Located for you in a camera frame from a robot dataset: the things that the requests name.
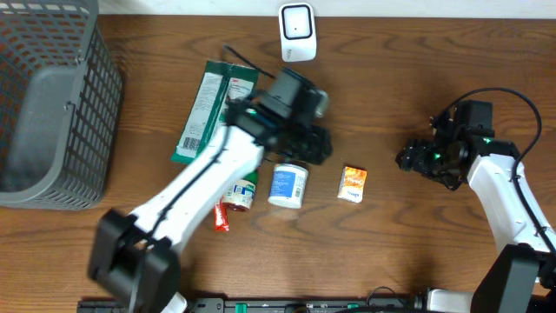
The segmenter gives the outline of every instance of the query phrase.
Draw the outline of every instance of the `wooden table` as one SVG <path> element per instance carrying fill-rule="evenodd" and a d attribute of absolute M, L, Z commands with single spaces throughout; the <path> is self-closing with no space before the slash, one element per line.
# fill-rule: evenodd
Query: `wooden table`
<path fill-rule="evenodd" d="M 99 23 L 128 76 L 106 197 L 82 212 L 0 210 L 1 311 L 71 312 L 82 296 L 105 296 L 85 276 L 96 222 L 108 208 L 144 203 L 180 172 L 169 159 L 204 63 L 223 43 L 274 73 L 281 62 L 274 17 Z M 310 168 L 301 210 L 266 202 L 272 165 L 263 164 L 252 211 L 230 213 L 229 233 L 215 233 L 212 216 L 195 233 L 184 289 L 235 297 L 365 296 L 380 285 L 474 290 L 496 258 L 476 195 L 404 173 L 394 156 L 408 138 L 430 136 L 429 116 L 479 87 L 515 88 L 538 104 L 545 127 L 526 173 L 556 223 L 554 22 L 319 18 L 316 26 L 317 58 L 293 68 L 331 97 L 322 124 L 334 154 Z M 495 102 L 497 137 L 523 149 L 535 129 L 526 105 L 498 93 L 476 98 Z M 361 204 L 336 198 L 344 164 L 368 170 Z"/>

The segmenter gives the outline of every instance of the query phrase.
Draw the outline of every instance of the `white device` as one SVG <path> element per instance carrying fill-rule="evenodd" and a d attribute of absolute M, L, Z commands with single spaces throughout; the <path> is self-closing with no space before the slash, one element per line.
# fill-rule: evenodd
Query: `white device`
<path fill-rule="evenodd" d="M 316 32 L 313 7 L 309 3 L 284 4 L 278 10 L 281 58 L 300 62 L 316 56 Z"/>

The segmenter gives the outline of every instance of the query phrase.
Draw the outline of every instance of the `wire mesh basket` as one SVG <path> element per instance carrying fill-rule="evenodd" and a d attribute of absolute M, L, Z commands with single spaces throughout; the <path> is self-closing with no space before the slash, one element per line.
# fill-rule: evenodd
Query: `wire mesh basket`
<path fill-rule="evenodd" d="M 96 0 L 0 0 L 0 206 L 103 197 L 122 78 L 97 15 Z"/>

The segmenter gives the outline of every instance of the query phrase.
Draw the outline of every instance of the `small orange box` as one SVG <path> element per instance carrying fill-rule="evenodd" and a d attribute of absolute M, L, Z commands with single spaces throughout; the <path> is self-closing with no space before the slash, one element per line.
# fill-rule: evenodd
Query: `small orange box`
<path fill-rule="evenodd" d="M 354 169 L 349 166 L 344 168 L 341 174 L 340 188 L 338 197 L 355 203 L 363 200 L 363 188 L 367 179 L 367 171 Z"/>

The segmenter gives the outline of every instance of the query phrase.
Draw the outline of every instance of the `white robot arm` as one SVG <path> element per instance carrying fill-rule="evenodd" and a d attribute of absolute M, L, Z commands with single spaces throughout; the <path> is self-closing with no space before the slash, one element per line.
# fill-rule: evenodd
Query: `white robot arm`
<path fill-rule="evenodd" d="M 284 69 L 267 92 L 230 103 L 226 126 L 166 189 L 129 215 L 99 222 L 88 275 L 131 312 L 182 313 L 179 256 L 225 190 L 254 171 L 265 152 L 320 164 L 332 153 L 327 130 L 313 125 L 328 96 Z"/>
<path fill-rule="evenodd" d="M 483 205 L 498 253 L 502 252 L 508 244 L 526 244 L 536 251 L 548 253 L 550 250 L 539 236 L 513 186 L 511 172 L 514 162 L 512 156 L 477 156 L 469 170 L 467 181 Z M 546 229 L 550 241 L 556 244 L 554 230 L 527 185 L 523 163 L 518 165 L 517 173 L 529 206 L 542 227 Z M 430 290 L 427 295 L 427 309 L 448 313 L 469 313 L 473 295 L 473 292 Z"/>
<path fill-rule="evenodd" d="M 520 97 L 537 117 L 537 136 L 523 154 L 513 143 L 494 139 L 491 103 L 463 101 L 472 94 L 494 90 Z M 451 107 L 453 118 L 448 112 Z M 552 307 L 531 300 L 535 281 L 556 290 L 556 235 L 527 184 L 521 163 L 541 131 L 534 104 L 515 90 L 474 90 L 432 118 L 431 124 L 434 140 L 408 141 L 396 162 L 401 169 L 415 170 L 450 190 L 468 183 L 483 205 L 499 256 L 474 293 L 430 290 L 427 309 L 502 313 L 526 312 L 532 305 L 539 312 L 552 311 Z"/>

